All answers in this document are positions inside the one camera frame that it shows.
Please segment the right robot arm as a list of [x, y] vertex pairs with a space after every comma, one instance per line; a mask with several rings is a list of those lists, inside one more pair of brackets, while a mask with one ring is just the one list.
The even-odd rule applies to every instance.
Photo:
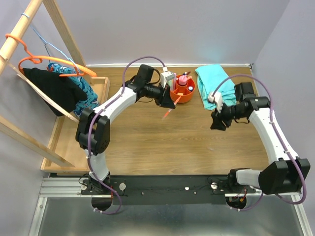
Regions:
[[236, 105], [226, 105], [218, 91], [208, 95], [208, 101], [216, 106], [211, 113], [213, 123], [210, 128], [225, 131], [233, 121], [246, 118], [259, 134], [269, 165], [262, 171], [232, 169], [226, 181], [227, 189], [236, 193], [244, 185], [249, 185], [266, 195], [301, 191], [310, 163], [307, 159], [301, 159], [288, 143], [271, 109], [269, 98], [256, 96], [250, 82], [237, 84], [234, 88]]

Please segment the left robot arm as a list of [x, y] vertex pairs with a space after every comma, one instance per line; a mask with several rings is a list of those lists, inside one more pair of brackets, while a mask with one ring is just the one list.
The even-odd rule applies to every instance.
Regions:
[[137, 74], [123, 82], [118, 92], [108, 101], [92, 110], [84, 109], [81, 114], [75, 140], [87, 155], [89, 175], [94, 179], [92, 188], [98, 194], [104, 194], [109, 189], [106, 178], [110, 172], [105, 150], [110, 143], [110, 125], [115, 118], [142, 97], [153, 99], [159, 107], [175, 108], [170, 96], [172, 86], [168, 84], [169, 81], [176, 80], [175, 74], [163, 68], [159, 80], [152, 82], [155, 71], [151, 66], [140, 65]]

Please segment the orange pen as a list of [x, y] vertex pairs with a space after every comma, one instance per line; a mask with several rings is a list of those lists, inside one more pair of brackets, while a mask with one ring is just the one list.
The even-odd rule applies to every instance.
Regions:
[[[176, 107], [177, 103], [179, 102], [179, 100], [181, 99], [182, 96], [179, 96], [175, 102], [174, 102], [174, 106]], [[165, 113], [165, 115], [162, 117], [162, 120], [166, 119], [166, 117], [170, 114], [170, 112], [174, 110], [172, 108], [168, 109], [168, 111]]]

